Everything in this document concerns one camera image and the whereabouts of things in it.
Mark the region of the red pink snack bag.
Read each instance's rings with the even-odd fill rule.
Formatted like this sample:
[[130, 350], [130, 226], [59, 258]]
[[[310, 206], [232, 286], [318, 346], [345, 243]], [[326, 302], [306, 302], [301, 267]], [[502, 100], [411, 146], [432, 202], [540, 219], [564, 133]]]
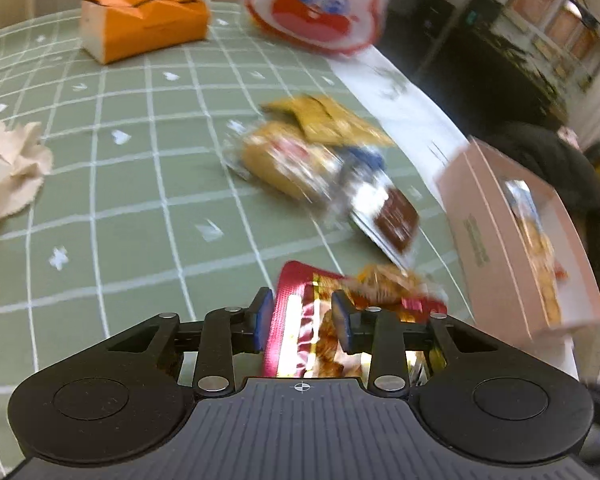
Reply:
[[355, 309], [392, 311], [407, 323], [422, 323], [430, 313], [448, 310], [448, 296], [440, 285], [394, 264], [370, 264], [345, 276], [288, 261], [279, 274], [264, 376], [368, 381], [370, 354], [347, 354], [338, 342], [332, 322], [332, 294], [337, 290]]

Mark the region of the pink cardboard box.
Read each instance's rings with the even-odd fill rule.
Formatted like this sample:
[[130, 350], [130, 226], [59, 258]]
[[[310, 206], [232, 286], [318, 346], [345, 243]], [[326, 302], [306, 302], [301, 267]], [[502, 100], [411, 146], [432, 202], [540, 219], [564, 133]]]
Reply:
[[[542, 229], [565, 278], [556, 286], [560, 318], [546, 316], [531, 255], [503, 185], [528, 185]], [[437, 180], [471, 311], [484, 332], [517, 347], [600, 323], [600, 292], [562, 200], [548, 183], [489, 144], [470, 141]]]

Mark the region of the chocolate square white wrapper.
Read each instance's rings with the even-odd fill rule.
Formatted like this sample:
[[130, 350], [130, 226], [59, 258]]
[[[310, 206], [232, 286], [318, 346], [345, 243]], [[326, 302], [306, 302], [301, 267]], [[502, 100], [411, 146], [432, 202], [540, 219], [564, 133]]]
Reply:
[[402, 269], [413, 265], [419, 214], [390, 180], [359, 184], [351, 198], [350, 216], [392, 263]]

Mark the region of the gold foil snack packet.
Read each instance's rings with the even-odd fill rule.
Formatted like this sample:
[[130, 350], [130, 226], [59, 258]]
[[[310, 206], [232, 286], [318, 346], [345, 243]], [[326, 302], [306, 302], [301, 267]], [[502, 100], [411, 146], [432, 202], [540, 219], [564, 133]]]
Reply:
[[294, 118], [306, 140], [331, 146], [391, 146], [379, 127], [326, 94], [299, 94], [260, 105], [268, 114]]

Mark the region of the black jacket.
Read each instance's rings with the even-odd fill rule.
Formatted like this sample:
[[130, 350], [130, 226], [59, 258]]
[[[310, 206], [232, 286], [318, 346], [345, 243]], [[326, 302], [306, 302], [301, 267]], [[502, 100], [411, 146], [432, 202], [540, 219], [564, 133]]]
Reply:
[[583, 246], [600, 286], [600, 176], [585, 154], [557, 133], [523, 122], [506, 122], [486, 136], [486, 143], [554, 188], [583, 229]]

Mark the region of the long biscuit packet blue top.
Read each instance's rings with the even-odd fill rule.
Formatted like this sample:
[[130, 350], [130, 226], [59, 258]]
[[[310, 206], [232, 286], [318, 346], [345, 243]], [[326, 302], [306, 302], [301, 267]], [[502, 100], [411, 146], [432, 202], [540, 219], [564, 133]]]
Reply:
[[505, 180], [502, 188], [528, 252], [545, 318], [548, 324], [558, 325], [562, 322], [562, 311], [557, 296], [556, 260], [531, 190], [524, 180]]

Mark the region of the orange tissue box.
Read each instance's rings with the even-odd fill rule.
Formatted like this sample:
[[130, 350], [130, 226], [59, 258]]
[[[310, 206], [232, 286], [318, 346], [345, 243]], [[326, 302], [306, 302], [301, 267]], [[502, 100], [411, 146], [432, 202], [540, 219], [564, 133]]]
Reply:
[[208, 0], [82, 0], [84, 50], [102, 65], [207, 38]]

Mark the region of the red white bunny bag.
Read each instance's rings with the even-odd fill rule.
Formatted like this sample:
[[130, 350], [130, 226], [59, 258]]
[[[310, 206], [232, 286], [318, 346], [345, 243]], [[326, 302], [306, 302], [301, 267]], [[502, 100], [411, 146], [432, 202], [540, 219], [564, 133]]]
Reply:
[[381, 35], [390, 0], [244, 0], [264, 32], [327, 54], [355, 54]]

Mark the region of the green checked tablecloth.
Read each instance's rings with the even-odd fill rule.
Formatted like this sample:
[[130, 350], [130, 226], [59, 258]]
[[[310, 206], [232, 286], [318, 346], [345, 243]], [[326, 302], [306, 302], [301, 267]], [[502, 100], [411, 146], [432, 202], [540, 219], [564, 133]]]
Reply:
[[238, 6], [208, 37], [103, 66], [78, 11], [0, 30], [0, 121], [38, 122], [54, 156], [36, 201], [0, 221], [0, 476], [21, 460], [6, 408], [28, 376], [160, 312], [249, 304], [285, 262], [353, 274], [384, 254], [355, 226], [222, 161], [263, 103], [328, 94], [385, 128], [385, 163], [416, 206], [415, 266], [471, 317], [434, 176], [463, 136], [376, 50], [323, 58], [259, 36]]

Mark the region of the round bread in clear wrapper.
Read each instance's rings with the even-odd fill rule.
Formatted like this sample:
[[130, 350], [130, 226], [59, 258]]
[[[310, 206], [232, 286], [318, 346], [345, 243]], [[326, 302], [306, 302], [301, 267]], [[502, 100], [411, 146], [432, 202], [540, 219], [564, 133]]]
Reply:
[[245, 180], [257, 180], [294, 200], [324, 205], [341, 193], [343, 160], [330, 148], [312, 143], [300, 128], [257, 122], [222, 144], [226, 166]]

